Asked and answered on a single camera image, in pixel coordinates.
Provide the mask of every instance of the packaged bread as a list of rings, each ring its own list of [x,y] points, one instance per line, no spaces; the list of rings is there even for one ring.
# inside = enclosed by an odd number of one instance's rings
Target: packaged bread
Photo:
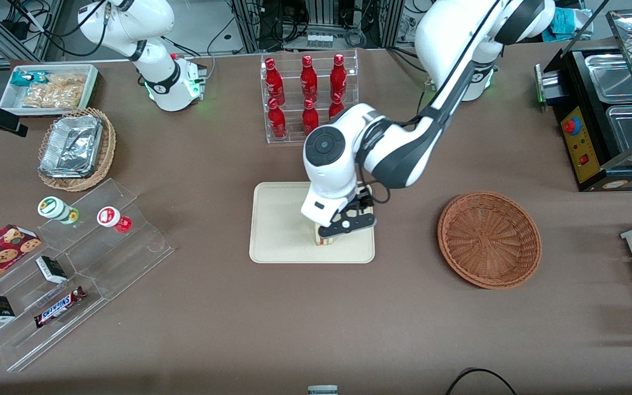
[[[73,110],[80,105],[86,77],[84,75],[48,74],[48,82],[32,82],[23,99],[25,107]]]

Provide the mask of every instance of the emergency stop button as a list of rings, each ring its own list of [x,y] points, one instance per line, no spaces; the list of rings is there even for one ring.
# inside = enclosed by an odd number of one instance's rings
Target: emergency stop button
[[[562,131],[570,136],[576,136],[582,130],[582,121],[577,117],[572,117],[562,123]]]

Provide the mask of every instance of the red button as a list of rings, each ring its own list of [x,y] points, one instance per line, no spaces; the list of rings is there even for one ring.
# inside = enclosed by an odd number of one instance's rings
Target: red button
[[[574,132],[575,128],[577,128],[577,124],[574,123],[573,120],[565,121],[565,123],[562,124],[562,130],[567,134]]]

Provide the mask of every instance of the acrylic bottle rack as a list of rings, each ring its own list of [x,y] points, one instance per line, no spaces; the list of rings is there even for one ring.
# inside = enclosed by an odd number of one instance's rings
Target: acrylic bottle rack
[[[0,323],[0,355],[9,372],[28,366],[173,252],[133,204],[135,199],[109,178],[72,204],[80,211],[77,222],[51,220],[38,227],[47,247],[38,247],[0,278],[0,295],[8,298],[16,314],[14,320]],[[128,233],[98,225],[96,215],[105,206],[131,218]],[[68,280],[60,285],[46,281],[35,262],[41,255],[57,259]],[[36,328],[33,317],[78,286],[87,297]]]
[[[328,123],[328,107],[331,105],[331,70],[333,70],[333,57],[336,53],[342,53],[346,68],[346,94],[343,97],[343,106],[348,107],[359,103],[358,90],[358,53],[355,50],[324,50],[323,52],[309,53],[313,59],[313,67],[318,76],[318,100],[316,111],[319,115],[319,124]],[[281,74],[284,84],[284,105],[280,108],[284,112],[286,121],[286,138],[277,140],[270,128],[268,119],[268,93],[265,77],[267,69],[265,59],[274,58],[276,70]],[[262,55],[260,67],[260,83],[263,92],[263,113],[265,114],[265,130],[268,143],[303,143],[306,140],[301,121],[301,112],[304,109],[304,95],[301,92],[301,56],[293,53],[271,53]]]

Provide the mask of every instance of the yellow control panel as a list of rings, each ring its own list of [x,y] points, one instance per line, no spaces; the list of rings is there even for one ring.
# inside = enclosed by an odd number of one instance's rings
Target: yellow control panel
[[[567,144],[569,156],[572,158],[572,166],[577,180],[580,183],[586,182],[593,175],[599,173],[600,167],[579,107],[572,110],[560,122],[560,127],[562,127],[562,134],[565,136],[565,144]]]

